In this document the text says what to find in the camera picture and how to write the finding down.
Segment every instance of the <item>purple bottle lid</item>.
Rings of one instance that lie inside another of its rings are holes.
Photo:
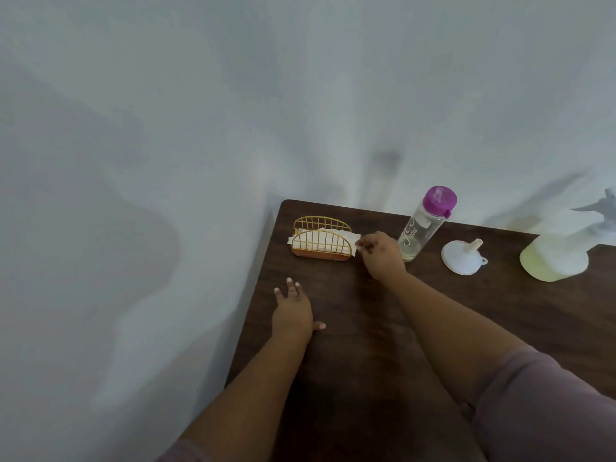
[[[446,186],[433,186],[423,200],[424,209],[436,217],[451,217],[451,210],[456,207],[458,196]]]

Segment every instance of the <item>dark brown table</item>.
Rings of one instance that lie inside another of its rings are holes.
[[[408,216],[284,201],[273,229],[227,382],[270,337],[274,287],[301,282],[315,334],[291,388],[274,461],[482,460],[466,421],[427,363],[393,298],[361,259],[296,257],[287,239],[301,216],[339,218],[356,233],[397,237]],[[590,269],[543,283],[520,266],[534,235],[445,223],[407,271],[496,321],[616,398],[616,248],[591,251]],[[481,238],[489,264],[473,276],[447,269],[441,248]]]

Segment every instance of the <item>white wall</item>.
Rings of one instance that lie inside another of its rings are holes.
[[[565,209],[616,182],[615,4],[0,0],[0,459],[163,450],[285,198],[596,220]]]

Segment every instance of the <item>white napkin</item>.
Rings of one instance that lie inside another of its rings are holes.
[[[358,233],[347,232],[346,230],[336,230],[334,228],[320,228],[319,232],[311,230],[299,229],[299,236],[289,237],[287,244],[293,244],[293,248],[308,249],[312,251],[332,251],[339,252],[341,254],[349,254],[349,247],[343,240],[338,239],[336,236],[342,236],[350,244],[350,255],[355,256],[357,247],[355,242],[362,236]]]

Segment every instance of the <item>glass bottle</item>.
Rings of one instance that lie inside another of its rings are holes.
[[[404,262],[415,259],[443,222],[451,217],[457,202],[456,193],[445,186],[433,186],[427,191],[398,238]]]

